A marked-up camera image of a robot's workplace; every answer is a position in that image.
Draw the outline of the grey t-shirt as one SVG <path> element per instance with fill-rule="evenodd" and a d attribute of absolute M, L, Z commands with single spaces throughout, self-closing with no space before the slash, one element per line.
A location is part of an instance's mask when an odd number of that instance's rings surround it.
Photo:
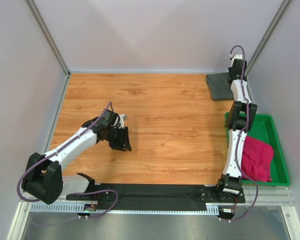
<path fill-rule="evenodd" d="M 232 101 L 234 99 L 227 72 L 206 75 L 206 82 L 213 101 Z"/>

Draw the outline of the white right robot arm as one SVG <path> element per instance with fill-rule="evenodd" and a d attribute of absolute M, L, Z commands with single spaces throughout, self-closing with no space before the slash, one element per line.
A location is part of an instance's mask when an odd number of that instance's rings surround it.
<path fill-rule="evenodd" d="M 215 196 L 221 202 L 239 195 L 242 189 L 243 148 L 257 111 L 257 105 L 252 102 L 248 93 L 248 83 L 244 76 L 247 62 L 244 56 L 231 54 L 230 60 L 229 84 L 234 102 L 225 123 L 228 130 L 226 163 L 215 189 Z"/>

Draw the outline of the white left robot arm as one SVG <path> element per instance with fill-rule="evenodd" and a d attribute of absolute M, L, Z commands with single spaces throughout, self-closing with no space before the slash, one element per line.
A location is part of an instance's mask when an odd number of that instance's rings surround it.
<path fill-rule="evenodd" d="M 30 194 L 30 202 L 47 205 L 60 196 L 79 195 L 84 201 L 95 196 L 95 180 L 84 174 L 63 176 L 63 171 L 79 155 L 101 141 L 107 141 L 112 150 L 131 151 L 129 128 L 125 114 L 105 109 L 102 114 L 81 125 L 78 131 L 56 148 L 44 153 L 33 153 L 26 170 L 18 181 L 18 192 Z"/>

